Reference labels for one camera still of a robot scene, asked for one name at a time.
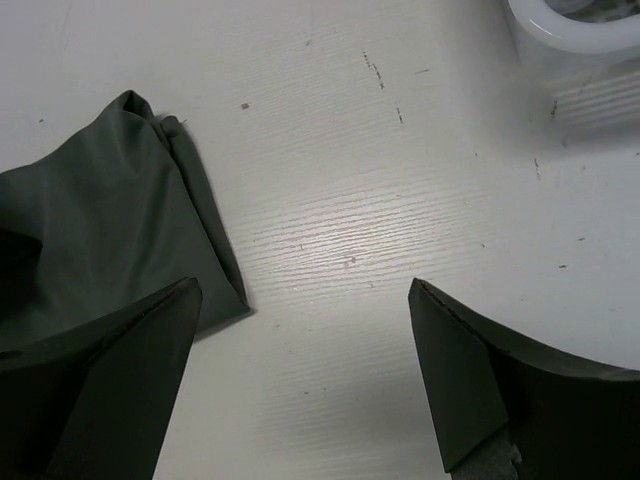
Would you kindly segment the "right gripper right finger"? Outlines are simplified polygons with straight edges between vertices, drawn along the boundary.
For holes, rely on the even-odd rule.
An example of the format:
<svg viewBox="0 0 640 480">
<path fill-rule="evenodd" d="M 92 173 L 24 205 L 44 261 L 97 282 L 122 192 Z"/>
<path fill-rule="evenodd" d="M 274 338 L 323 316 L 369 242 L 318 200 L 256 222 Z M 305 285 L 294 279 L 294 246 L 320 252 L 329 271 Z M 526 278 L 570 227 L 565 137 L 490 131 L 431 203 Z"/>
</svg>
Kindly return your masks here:
<svg viewBox="0 0 640 480">
<path fill-rule="evenodd" d="M 639 374 L 536 341 L 417 279 L 411 326 L 454 479 L 635 479 Z"/>
</svg>

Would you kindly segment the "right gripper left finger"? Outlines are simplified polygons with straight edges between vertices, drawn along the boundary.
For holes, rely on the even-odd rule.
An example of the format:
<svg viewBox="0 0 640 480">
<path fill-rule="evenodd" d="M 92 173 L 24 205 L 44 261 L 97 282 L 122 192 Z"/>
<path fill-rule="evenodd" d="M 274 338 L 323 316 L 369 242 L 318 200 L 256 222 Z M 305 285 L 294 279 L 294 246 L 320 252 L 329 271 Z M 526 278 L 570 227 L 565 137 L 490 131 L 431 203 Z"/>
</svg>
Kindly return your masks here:
<svg viewBox="0 0 640 480">
<path fill-rule="evenodd" d="M 2 351 L 2 478 L 152 478 L 201 304 L 198 282 L 184 278 Z"/>
</svg>

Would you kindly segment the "dark grey t shirt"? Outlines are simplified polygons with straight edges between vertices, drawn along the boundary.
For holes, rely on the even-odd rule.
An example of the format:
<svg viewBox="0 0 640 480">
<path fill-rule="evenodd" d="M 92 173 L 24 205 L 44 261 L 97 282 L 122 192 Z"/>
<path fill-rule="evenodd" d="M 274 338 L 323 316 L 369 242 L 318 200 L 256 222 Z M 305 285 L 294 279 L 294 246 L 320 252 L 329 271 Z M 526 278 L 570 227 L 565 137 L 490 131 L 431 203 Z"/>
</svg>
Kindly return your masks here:
<svg viewBox="0 0 640 480">
<path fill-rule="evenodd" d="M 16 349 L 122 309 L 183 278 L 198 328 L 250 311 L 198 151 L 134 91 L 51 154 L 1 176 L 1 224 L 42 244 L 30 293 L 1 316 Z"/>
</svg>

